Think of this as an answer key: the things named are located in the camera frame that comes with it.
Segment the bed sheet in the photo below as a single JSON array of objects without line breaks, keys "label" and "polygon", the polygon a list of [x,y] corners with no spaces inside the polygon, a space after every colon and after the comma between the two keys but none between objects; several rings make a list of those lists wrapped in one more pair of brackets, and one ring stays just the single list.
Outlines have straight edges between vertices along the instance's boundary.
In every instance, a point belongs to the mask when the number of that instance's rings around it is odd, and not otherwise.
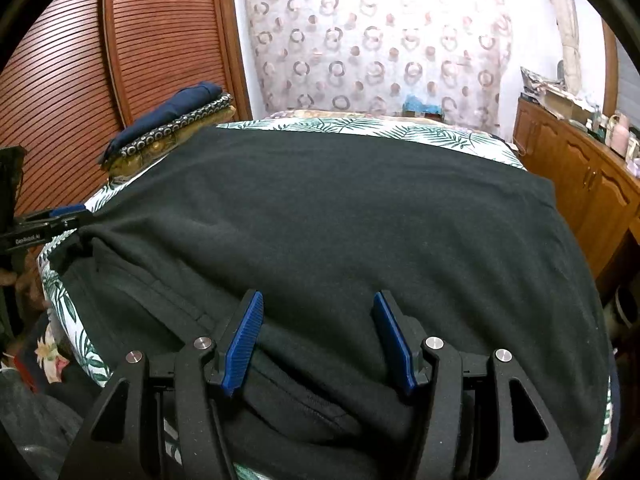
[{"label": "bed sheet", "polygon": [[[430,144],[469,155],[481,156],[514,168],[524,170],[523,165],[516,158],[509,147],[497,137],[482,132],[459,130],[439,123],[425,121],[395,121],[387,118],[367,118],[362,116],[317,116],[309,117],[305,114],[287,114],[286,117],[274,117],[257,121],[243,121],[237,123],[219,124],[219,128],[254,129],[254,130],[289,130],[298,132],[325,132],[328,134],[352,134],[363,136],[388,137],[392,139]],[[141,171],[127,182],[121,184],[108,183],[99,189],[85,203],[92,212],[100,209],[113,196],[126,186],[130,186],[142,174],[155,164],[161,164],[162,158],[153,165]],[[42,279],[44,293],[51,302],[62,328],[74,349],[75,357],[86,373],[100,386],[104,386],[111,375],[108,366],[101,359],[89,335],[86,333],[82,320],[79,319],[73,301],[69,297],[58,274],[50,268],[48,256],[73,231],[65,232],[46,244],[38,256],[38,267]],[[605,443],[608,424],[603,430]],[[260,478],[251,471],[243,470],[243,478]]]}]

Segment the pink bottle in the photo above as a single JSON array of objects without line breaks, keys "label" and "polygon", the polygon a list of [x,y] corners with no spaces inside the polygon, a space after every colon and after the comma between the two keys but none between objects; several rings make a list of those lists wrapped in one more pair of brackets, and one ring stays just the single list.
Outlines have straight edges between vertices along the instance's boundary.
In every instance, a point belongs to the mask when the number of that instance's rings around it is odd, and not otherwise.
[{"label": "pink bottle", "polygon": [[629,118],[620,115],[618,124],[613,127],[611,134],[611,149],[620,156],[626,155],[626,149],[629,146]]}]

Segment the black garment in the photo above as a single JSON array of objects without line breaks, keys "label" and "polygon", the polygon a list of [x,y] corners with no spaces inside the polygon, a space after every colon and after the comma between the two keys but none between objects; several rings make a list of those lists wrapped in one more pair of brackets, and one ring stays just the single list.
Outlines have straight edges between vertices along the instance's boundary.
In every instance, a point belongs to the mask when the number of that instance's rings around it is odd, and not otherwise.
[{"label": "black garment", "polygon": [[602,308],[551,183],[525,171],[395,139],[205,128],[51,261],[110,367],[177,351],[261,290],[223,418],[234,459],[278,480],[401,469],[415,413],[370,316],[382,288],[461,351],[509,349],[583,476],[593,462]]}]

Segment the bed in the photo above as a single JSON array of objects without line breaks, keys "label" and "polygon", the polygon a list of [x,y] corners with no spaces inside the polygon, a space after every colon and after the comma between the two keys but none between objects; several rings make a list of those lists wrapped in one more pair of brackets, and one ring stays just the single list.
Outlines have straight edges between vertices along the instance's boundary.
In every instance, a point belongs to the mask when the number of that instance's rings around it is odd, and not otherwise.
[{"label": "bed", "polygon": [[[482,132],[460,130],[428,120],[372,118],[359,114],[331,114],[300,110],[275,114],[271,118],[264,120],[219,124],[218,127],[232,130],[262,130],[265,135],[269,135],[269,131],[286,130],[290,132],[325,132],[328,134],[387,137],[439,146],[525,171],[508,145],[497,137]],[[86,202],[87,209],[95,212],[102,208],[121,190],[135,183],[151,167],[156,164],[162,164],[162,160],[163,158],[155,160],[149,167],[139,171],[125,182],[116,183],[112,181],[105,185]],[[47,244],[38,257],[38,267],[45,295],[51,302],[56,318],[71,342],[76,359],[97,384],[104,386],[109,379],[111,371],[92,344],[92,338],[86,332],[82,319],[80,319],[74,302],[62,280],[49,264],[49,255],[71,234],[72,231],[65,232]],[[602,467],[606,456],[607,444],[610,440],[611,412],[612,405],[609,388],[602,439],[598,455],[594,460],[594,470]],[[167,428],[167,430],[169,434],[173,433],[170,428]],[[169,451],[175,456],[176,443],[169,438],[167,441]],[[237,469],[241,478],[261,478],[261,476],[246,468],[237,466]]]}]

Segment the navy blue folded garment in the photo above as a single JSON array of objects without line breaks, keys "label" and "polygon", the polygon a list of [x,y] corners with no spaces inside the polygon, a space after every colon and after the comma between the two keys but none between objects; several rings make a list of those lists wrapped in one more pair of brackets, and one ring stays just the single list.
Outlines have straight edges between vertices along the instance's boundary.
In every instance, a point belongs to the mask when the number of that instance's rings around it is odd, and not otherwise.
[{"label": "navy blue folded garment", "polygon": [[136,120],[131,126],[117,134],[102,154],[99,163],[103,164],[121,147],[136,140],[139,136],[167,124],[178,117],[220,97],[222,88],[215,83],[201,81],[197,85],[178,90],[173,97],[167,99],[158,108]]}]

